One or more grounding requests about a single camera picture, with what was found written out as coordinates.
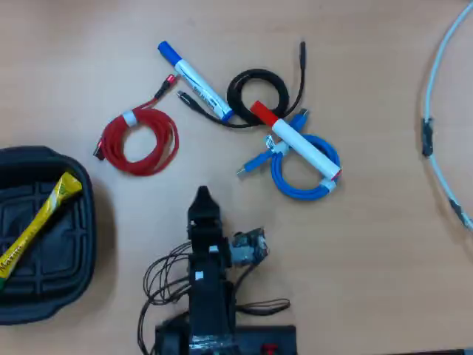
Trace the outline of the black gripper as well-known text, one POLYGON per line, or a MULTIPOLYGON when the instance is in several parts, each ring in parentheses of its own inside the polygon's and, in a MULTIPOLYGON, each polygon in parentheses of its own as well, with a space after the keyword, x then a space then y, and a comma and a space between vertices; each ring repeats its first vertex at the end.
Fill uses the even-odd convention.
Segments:
POLYGON ((210 266, 219 277, 227 277, 232 265, 229 239, 222 237, 220 207, 212 200, 207 186, 198 188, 197 199, 188 209, 188 241, 189 277, 204 272, 205 266, 210 266))

